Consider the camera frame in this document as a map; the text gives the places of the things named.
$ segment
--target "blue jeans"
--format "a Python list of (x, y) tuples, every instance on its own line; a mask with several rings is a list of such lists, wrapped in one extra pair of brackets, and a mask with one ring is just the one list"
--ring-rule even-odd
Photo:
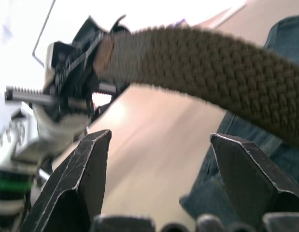
[[(264, 48), (299, 64), (299, 16), (289, 17), (275, 24), (269, 32)], [(299, 184), (299, 149), (285, 144), (274, 135), (229, 112), (217, 132), (254, 142)], [(193, 218), (208, 213), (218, 216), (226, 226), (239, 221), (224, 191), (211, 148), (207, 151), (191, 192), (180, 199), (180, 204)]]

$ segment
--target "green stripe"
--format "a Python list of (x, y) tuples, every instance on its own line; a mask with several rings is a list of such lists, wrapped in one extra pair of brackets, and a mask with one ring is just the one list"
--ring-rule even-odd
[(1, 191), (27, 192), (31, 190), (31, 182), (0, 180)]

